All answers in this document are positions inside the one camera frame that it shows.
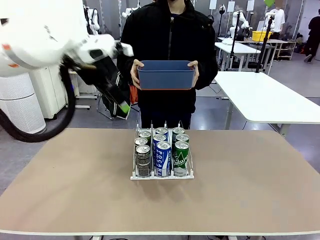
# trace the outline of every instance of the shoe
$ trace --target shoe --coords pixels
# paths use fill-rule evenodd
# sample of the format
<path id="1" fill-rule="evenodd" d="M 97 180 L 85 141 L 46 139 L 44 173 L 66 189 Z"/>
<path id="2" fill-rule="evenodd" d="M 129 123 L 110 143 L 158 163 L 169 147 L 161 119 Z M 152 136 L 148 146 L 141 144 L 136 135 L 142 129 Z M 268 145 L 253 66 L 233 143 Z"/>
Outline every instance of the shoe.
<path id="1" fill-rule="evenodd" d="M 304 62 L 305 62 L 305 63 L 311 63 L 310 58 L 312 58 L 312 55 L 311 55 L 311 54 L 309 54 L 308 56 L 305 57 Z"/>

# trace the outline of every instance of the white t-shirt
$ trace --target white t-shirt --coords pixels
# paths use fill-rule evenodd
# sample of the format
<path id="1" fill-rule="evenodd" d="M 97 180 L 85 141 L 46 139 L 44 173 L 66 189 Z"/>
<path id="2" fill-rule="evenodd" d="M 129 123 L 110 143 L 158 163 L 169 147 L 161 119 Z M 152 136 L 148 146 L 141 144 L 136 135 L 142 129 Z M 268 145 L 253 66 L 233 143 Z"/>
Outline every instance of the white t-shirt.
<path id="1" fill-rule="evenodd" d="M 275 13 L 274 16 L 274 29 L 271 29 L 271 32 L 274 33 L 280 33 L 281 31 L 281 25 L 286 22 L 285 20 L 285 11 L 282 9 L 273 9 L 270 11 L 270 13 Z"/>

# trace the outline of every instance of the person in black clothing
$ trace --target person in black clothing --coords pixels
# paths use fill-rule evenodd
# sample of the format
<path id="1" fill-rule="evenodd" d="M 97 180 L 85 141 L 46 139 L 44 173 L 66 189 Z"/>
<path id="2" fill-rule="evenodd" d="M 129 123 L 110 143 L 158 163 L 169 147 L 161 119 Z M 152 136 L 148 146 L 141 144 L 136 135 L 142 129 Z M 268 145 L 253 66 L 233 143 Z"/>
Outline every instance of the person in black clothing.
<path id="1" fill-rule="evenodd" d="M 311 19 L 309 23 L 309 38 L 304 46 L 304 53 L 306 63 L 311 63 L 312 59 L 316 56 L 320 44 L 320 16 Z"/>
<path id="2" fill-rule="evenodd" d="M 138 88 L 142 128 L 190 127 L 196 89 L 209 86 L 218 73 L 215 31 L 211 20 L 195 11 L 190 0 L 157 0 L 134 11 L 126 20 L 121 42 L 130 44 L 134 57 L 119 56 L 124 79 Z M 141 90 L 137 67 L 143 60 L 187 60 L 195 68 L 190 90 Z"/>

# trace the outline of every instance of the blue plastic bin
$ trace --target blue plastic bin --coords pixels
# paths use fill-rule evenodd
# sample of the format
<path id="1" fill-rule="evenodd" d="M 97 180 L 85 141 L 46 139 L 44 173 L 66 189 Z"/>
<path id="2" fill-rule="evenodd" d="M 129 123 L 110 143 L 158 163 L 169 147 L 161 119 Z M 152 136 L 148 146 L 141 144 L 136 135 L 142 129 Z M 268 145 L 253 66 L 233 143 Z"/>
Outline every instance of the blue plastic bin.
<path id="1" fill-rule="evenodd" d="M 142 61 L 138 67 L 142 90 L 188 90 L 192 88 L 195 69 L 189 61 Z"/>

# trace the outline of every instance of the yellow basket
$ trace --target yellow basket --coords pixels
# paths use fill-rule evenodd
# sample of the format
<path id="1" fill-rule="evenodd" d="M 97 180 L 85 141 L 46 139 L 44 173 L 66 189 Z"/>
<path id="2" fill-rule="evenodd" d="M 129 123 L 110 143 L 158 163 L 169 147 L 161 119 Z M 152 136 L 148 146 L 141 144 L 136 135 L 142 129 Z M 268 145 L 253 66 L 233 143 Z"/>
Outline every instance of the yellow basket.
<path id="1" fill-rule="evenodd" d="M 252 41 L 263 42 L 266 36 L 266 31 L 252 31 Z"/>

